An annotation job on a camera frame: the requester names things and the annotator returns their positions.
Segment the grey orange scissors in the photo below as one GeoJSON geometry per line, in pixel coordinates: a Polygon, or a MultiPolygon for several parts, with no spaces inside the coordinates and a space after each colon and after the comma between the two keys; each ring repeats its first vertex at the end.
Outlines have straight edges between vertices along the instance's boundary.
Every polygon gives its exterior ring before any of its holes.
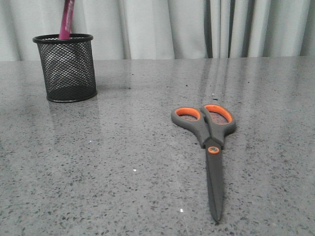
{"type": "Polygon", "coordinates": [[[171,120],[192,132],[205,148],[209,208],[212,218],[219,222],[223,209],[222,153],[224,138],[236,129],[232,114],[224,107],[206,104],[200,109],[180,107],[172,111],[171,120]]]}

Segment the magenta pen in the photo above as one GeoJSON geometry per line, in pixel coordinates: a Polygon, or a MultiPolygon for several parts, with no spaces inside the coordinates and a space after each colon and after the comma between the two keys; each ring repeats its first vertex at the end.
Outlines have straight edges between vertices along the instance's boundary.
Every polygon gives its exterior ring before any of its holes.
{"type": "Polygon", "coordinates": [[[59,40],[70,39],[75,0],[65,0],[59,40]]]}

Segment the black mesh pen bin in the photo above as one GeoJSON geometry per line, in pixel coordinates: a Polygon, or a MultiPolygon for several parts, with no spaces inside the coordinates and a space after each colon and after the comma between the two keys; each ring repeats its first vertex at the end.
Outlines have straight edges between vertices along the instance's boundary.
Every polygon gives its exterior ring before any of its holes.
{"type": "Polygon", "coordinates": [[[75,33],[70,39],[57,34],[36,36],[47,99],[70,103],[97,95],[90,34],[75,33]]]}

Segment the grey curtain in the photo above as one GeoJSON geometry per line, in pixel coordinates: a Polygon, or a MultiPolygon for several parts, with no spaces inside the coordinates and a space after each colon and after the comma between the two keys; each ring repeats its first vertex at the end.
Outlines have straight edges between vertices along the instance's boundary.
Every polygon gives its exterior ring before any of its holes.
{"type": "Polygon", "coordinates": [[[73,33],[95,59],[292,57],[315,54],[312,0],[77,0],[73,33]]]}

